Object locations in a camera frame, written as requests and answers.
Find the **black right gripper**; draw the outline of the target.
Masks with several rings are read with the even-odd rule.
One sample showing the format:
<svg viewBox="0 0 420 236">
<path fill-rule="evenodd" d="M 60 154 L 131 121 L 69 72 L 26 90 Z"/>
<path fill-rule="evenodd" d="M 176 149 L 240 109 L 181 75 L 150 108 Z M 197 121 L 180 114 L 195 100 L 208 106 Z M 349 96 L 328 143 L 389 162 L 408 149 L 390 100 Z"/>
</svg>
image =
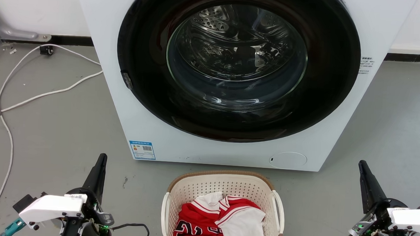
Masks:
<svg viewBox="0 0 420 236">
<path fill-rule="evenodd" d="M 388 209 L 405 210 L 399 200 L 387 198 L 367 162 L 360 160 L 360 189 L 364 217 L 350 230 L 348 236 L 413 236 L 409 228 L 398 229 L 392 225 Z"/>
</svg>

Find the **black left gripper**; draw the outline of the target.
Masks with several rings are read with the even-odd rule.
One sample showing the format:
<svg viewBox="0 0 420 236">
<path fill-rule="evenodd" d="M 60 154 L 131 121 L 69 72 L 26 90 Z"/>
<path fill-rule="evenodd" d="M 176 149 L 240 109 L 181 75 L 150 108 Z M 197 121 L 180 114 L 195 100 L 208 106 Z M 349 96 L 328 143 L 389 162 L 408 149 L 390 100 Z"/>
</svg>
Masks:
<svg viewBox="0 0 420 236">
<path fill-rule="evenodd" d="M 83 195 L 86 195 L 87 200 L 83 202 L 80 213 L 75 216 L 62 216 L 61 236 L 112 236 L 108 227 L 115 221 L 111 214 L 101 208 L 107 160 L 108 156 L 101 153 L 83 187 L 67 192 L 70 197 L 83 198 Z"/>
</svg>

